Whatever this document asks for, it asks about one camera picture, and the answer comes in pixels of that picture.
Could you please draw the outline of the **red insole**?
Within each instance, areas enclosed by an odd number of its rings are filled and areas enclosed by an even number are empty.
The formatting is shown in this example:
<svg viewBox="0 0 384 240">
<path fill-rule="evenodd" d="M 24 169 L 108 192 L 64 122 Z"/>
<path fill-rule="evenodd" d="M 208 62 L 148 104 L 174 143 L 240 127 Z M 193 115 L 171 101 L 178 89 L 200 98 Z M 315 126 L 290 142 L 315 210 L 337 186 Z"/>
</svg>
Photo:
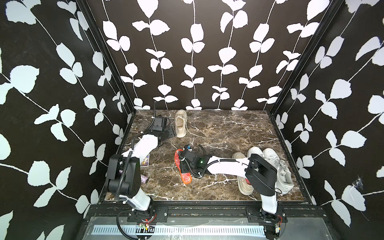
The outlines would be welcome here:
<svg viewBox="0 0 384 240">
<path fill-rule="evenodd" d="M 185 185 L 188 185 L 192 182 L 192 176 L 190 173 L 190 169 L 186 163 L 185 160 L 183 160 L 182 157 L 179 156 L 179 152 L 181 152 L 181 149 L 176 150 L 175 155 L 174 155 L 174 161 L 179 169 L 181 180 Z"/>
</svg>

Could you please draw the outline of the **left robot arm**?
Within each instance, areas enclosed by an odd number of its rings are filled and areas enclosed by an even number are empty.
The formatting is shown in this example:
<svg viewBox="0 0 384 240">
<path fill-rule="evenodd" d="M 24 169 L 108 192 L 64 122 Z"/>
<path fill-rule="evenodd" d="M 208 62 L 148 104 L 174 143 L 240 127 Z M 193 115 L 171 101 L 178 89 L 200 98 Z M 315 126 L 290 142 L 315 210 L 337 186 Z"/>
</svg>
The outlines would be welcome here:
<svg viewBox="0 0 384 240">
<path fill-rule="evenodd" d="M 147 211 L 151 198 L 141 189 L 141 162 L 162 141 L 176 136 L 168 118 L 155 116 L 149 127 L 133 137 L 128 151 L 109 160 L 105 186 L 118 203 L 129 204 L 138 211 Z"/>
</svg>

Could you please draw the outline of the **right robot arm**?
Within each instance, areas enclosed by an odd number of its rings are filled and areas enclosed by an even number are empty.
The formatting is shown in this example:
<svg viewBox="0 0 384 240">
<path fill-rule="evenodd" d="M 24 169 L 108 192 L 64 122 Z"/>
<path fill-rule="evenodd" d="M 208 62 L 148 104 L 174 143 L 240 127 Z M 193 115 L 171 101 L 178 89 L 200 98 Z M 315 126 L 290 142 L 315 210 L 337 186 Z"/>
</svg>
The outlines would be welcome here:
<svg viewBox="0 0 384 240">
<path fill-rule="evenodd" d="M 219 158 L 213 155 L 200 157 L 186 145 L 175 153 L 175 159 L 179 160 L 181 174 L 190 174 L 196 179 L 206 174 L 237 176 L 239 184 L 250 185 L 260 194 L 263 214 L 277 214 L 277 169 L 264 158 L 258 147 L 249 149 L 246 156 L 235 153 L 231 158 Z"/>
</svg>

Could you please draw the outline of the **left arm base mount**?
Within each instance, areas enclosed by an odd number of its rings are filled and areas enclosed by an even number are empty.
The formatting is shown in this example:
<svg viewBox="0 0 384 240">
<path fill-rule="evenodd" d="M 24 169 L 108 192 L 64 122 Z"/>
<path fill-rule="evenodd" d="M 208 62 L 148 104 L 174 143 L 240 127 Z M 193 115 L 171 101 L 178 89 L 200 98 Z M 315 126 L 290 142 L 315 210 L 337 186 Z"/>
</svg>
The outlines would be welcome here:
<svg viewBox="0 0 384 240">
<path fill-rule="evenodd" d="M 129 223 L 166 223 L 169 208 L 152 204 L 146 211 L 134 210 L 128 213 L 127 222 Z"/>
</svg>

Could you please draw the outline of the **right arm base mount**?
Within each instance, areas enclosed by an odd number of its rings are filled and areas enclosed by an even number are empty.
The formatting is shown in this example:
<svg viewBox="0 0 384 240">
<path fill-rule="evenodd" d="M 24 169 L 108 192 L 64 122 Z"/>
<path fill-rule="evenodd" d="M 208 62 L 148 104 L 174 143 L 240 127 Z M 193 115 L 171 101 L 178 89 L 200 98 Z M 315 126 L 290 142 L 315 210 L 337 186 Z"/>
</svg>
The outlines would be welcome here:
<svg viewBox="0 0 384 240">
<path fill-rule="evenodd" d="M 281 206 L 278 206 L 275 214 L 267 213 L 258 206 L 246 207 L 246 216 L 249 223 L 261 225 L 276 225 L 287 222 L 285 210 Z"/>
</svg>

